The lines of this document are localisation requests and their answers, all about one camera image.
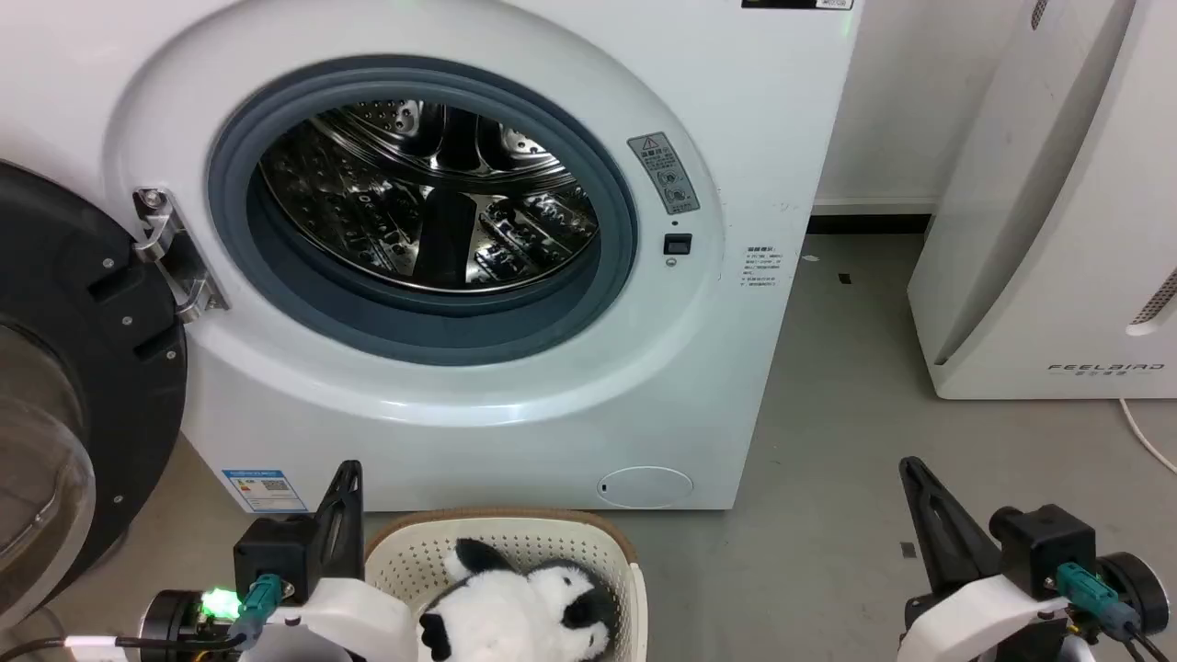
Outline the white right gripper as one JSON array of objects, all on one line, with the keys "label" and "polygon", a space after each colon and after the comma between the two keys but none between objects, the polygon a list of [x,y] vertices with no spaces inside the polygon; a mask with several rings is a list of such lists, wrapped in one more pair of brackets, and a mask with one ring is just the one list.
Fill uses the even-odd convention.
[{"label": "white right gripper", "polygon": [[997,576],[1000,549],[924,461],[905,457],[898,470],[931,594],[955,593],[915,620],[899,661],[970,661],[1038,622],[1040,613],[1068,607],[1068,598],[1035,600]]}]

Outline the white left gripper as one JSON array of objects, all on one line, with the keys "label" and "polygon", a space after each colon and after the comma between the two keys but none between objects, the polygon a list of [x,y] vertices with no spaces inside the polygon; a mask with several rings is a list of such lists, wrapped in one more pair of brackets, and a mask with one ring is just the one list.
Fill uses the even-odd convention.
[{"label": "white left gripper", "polygon": [[415,661],[413,613],[361,580],[364,469],[344,461],[315,511],[319,576],[302,605],[280,607],[261,629],[248,661]]}]

